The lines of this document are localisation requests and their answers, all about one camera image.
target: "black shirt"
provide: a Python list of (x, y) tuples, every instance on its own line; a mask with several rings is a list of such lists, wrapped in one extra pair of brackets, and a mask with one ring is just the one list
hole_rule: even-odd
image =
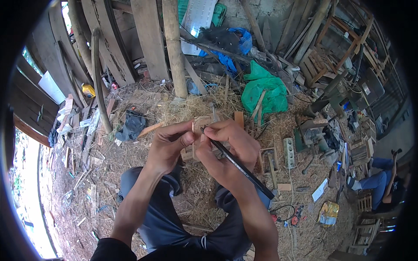
[[(136, 255), (129, 246), (115, 238), (102, 238), (97, 243), (96, 251), (90, 261), (136, 261)], [(182, 246), (167, 246), (157, 249), (144, 256), (141, 261), (170, 260), (170, 261), (225, 261), (220, 255), (204, 249)]]
[(403, 179), (396, 176), (395, 179), (393, 180), (392, 188), (390, 189), (390, 193), (392, 194), (391, 202), (390, 203), (381, 202), (379, 206), (377, 207), (376, 212), (382, 213), (382, 212), (392, 211), (399, 204), (399, 202), (403, 200), (405, 191), (406, 189), (403, 186)]

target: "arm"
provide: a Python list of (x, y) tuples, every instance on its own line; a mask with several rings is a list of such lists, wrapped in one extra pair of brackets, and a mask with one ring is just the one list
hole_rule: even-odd
[(253, 171), (260, 144), (229, 119), (209, 125), (202, 134), (196, 155), (216, 181), (237, 199), (245, 232), (255, 246), (254, 260), (279, 260), (277, 228), (261, 202), (254, 185), (227, 159), (218, 160), (210, 140), (228, 141), (230, 152)]
[(180, 156), (180, 150), (194, 141), (191, 132), (192, 123), (193, 120), (181, 122), (155, 132), (147, 163), (117, 209), (111, 238), (119, 239), (131, 246), (132, 235), (144, 221), (155, 187), (162, 176), (173, 170)]
[(396, 159), (397, 159), (397, 157), (398, 157), (398, 153), (395, 152), (392, 155), (392, 158), (393, 158), (392, 176), (390, 177), (389, 184), (386, 186), (385, 193), (383, 194), (383, 197), (382, 197), (382, 202), (386, 203), (386, 204), (392, 202), (392, 194), (390, 193), (390, 190), (392, 189), (393, 181), (396, 177)]

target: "yellow bottle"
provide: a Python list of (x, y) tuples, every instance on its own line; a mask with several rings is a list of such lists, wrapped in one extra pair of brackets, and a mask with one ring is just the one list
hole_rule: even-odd
[(82, 84), (81, 87), (83, 88), (83, 93), (87, 96), (87, 98), (91, 99), (96, 96), (96, 92), (94, 91), (93, 86), (90, 84)]

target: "person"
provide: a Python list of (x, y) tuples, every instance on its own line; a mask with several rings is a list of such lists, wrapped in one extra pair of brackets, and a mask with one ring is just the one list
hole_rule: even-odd
[(410, 180), (410, 172), (401, 179), (396, 175), (398, 151), (392, 151), (392, 159), (371, 158), (369, 168), (382, 169), (379, 173), (359, 181), (347, 177), (347, 185), (353, 190), (372, 189), (372, 210), (389, 212), (402, 200)]
[[(251, 243), (254, 260), (279, 260), (278, 232), (267, 211), (270, 200), (228, 159), (217, 159), (209, 138), (228, 141), (231, 153), (250, 171), (260, 144), (231, 119), (210, 124), (200, 137), (191, 131), (192, 124), (190, 120), (156, 130), (145, 166), (121, 175), (124, 199), (110, 237), (99, 240), (91, 261), (136, 260), (130, 246), (137, 229), (148, 251), (142, 261), (242, 260)], [(228, 213), (215, 231), (202, 237), (183, 229), (170, 198), (180, 191), (180, 150), (196, 139), (196, 156), (218, 183), (216, 204)]]

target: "workshop floor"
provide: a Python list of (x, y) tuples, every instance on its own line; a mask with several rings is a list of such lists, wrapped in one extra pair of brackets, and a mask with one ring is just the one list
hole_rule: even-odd
[[(152, 92), (165, 92), (163, 96), (168, 97), (169, 101), (172, 99), (172, 95), (164, 91), (163, 87), (153, 83), (142, 82), (121, 88), (116, 93), (119, 98), (117, 98), (118, 105), (115, 108), (116, 113), (112, 122), (114, 127), (117, 127), (118, 122), (124, 118), (126, 109), (131, 109), (133, 106), (135, 111), (147, 117), (147, 126), (153, 125), (160, 120), (163, 120), (165, 124), (169, 124), (181, 118), (186, 119), (186, 117), (199, 116), (197, 113), (200, 113), (202, 108), (205, 110), (209, 108), (208, 104), (212, 100), (220, 103), (219, 108), (222, 108), (225, 118), (232, 117), (234, 110), (243, 110), (238, 96), (234, 94), (229, 95), (228, 102), (218, 98), (223, 96), (223, 88), (219, 88), (212, 98), (189, 97), (186, 102), (188, 103), (188, 111), (179, 111), (177, 114), (175, 113), (176, 110), (182, 108), (170, 106), (169, 101), (164, 99), (159, 104), (144, 102), (139, 106), (131, 105), (128, 103), (128, 99), (137, 88)], [(302, 94), (298, 94), (298, 96), (307, 99)], [(356, 205), (350, 205), (347, 202), (347, 194), (343, 193), (339, 202), (336, 225), (331, 228), (323, 228), (316, 223), (323, 203), (328, 200), (335, 201), (339, 180), (336, 183), (336, 187), (332, 189), (327, 188), (319, 200), (314, 203), (311, 194), (328, 176), (329, 168), (325, 167), (323, 161), (317, 160), (314, 162), (316, 166), (311, 167), (306, 175), (302, 175), (301, 171), (311, 160), (312, 155), (310, 152), (297, 155), (297, 167), (294, 169), (289, 171), (284, 168), (283, 138), (293, 137), (293, 129), (296, 126), (295, 114), (299, 110), (304, 109), (306, 105), (307, 103), (295, 99), (295, 104), (289, 105), (288, 112), (269, 115), (269, 126), (259, 138), (262, 148), (273, 146), (277, 148), (279, 166), (281, 166), (278, 172), (279, 183), (292, 183), (294, 189), (296, 187), (310, 187), (304, 193), (283, 191), (283, 199), (281, 201), (278, 201), (277, 198), (274, 199), (272, 209), (286, 204), (299, 204), (304, 205), (304, 215), (307, 216), (306, 220), (300, 222), (296, 227), (296, 234), (293, 228), (285, 228), (283, 223), (276, 223), (279, 234), (278, 252), (281, 260), (289, 258), (291, 260), (308, 260), (309, 258), (312, 260), (326, 260), (334, 250), (345, 251), (353, 239), (354, 232), (352, 228), (357, 218)], [(260, 128), (255, 136), (261, 133), (263, 127)], [(43, 188), (41, 189), (41, 200), (48, 228), (52, 231), (51, 234), (53, 234), (54, 243), (59, 245), (63, 256), (67, 260), (82, 260), (83, 258), (89, 260), (91, 258), (97, 245), (97, 240), (92, 235), (92, 231), (98, 238), (110, 235), (118, 203), (116, 202), (117, 194), (115, 189), (106, 185), (104, 181), (114, 183), (119, 188), (120, 175), (125, 170), (130, 167), (141, 166), (146, 162), (148, 150), (152, 142), (152, 134), (149, 134), (141, 138), (137, 143), (134, 143), (134, 141), (123, 142), (118, 147), (112, 140), (113, 135), (110, 135), (110, 137), (110, 139), (108, 136), (104, 137), (102, 146), (97, 145), (97, 142), (94, 143), (90, 155), (98, 158), (104, 156), (105, 160), (99, 166), (91, 165), (94, 170), (77, 189), (70, 205), (62, 203), (63, 196), (73, 188), (78, 180), (77, 177), (81, 173), (76, 172), (76, 178), (73, 179), (68, 173), (69, 170), (64, 168), (61, 159), (65, 154), (65, 146), (61, 150), (51, 150), (54, 153), (53, 158), (50, 158), (47, 150), (43, 151), (43, 166), (45, 167), (42, 169), (43, 174), (40, 177), (40, 186)], [(74, 149), (76, 166), (78, 166), (81, 155), (81, 139), (82, 132), (79, 131), (69, 137), (67, 142), (67, 145)], [(176, 211), (182, 221), (213, 230), (226, 216), (226, 213), (217, 209), (213, 203), (215, 180), (208, 174), (201, 163), (186, 165), (184, 169), (182, 176), (183, 193), (173, 199)], [(270, 189), (273, 187), (269, 175), (258, 175), (257, 177), (262, 182), (265, 182)], [(91, 184), (97, 185), (98, 207), (101, 208), (107, 205), (107, 207), (104, 207), (103, 210), (97, 213), (97, 229), (94, 230), (92, 229), (94, 222), (92, 220), (90, 203)], [(309, 204), (313, 204), (312, 211), (308, 211)], [(284, 219), (288, 215), (288, 209), (282, 209), (278, 215)], [(84, 217), (86, 217), (86, 220), (78, 227), (77, 224)], [(139, 235), (135, 234), (133, 236), (132, 250), (138, 258), (146, 254), (143, 245), (144, 243)]]

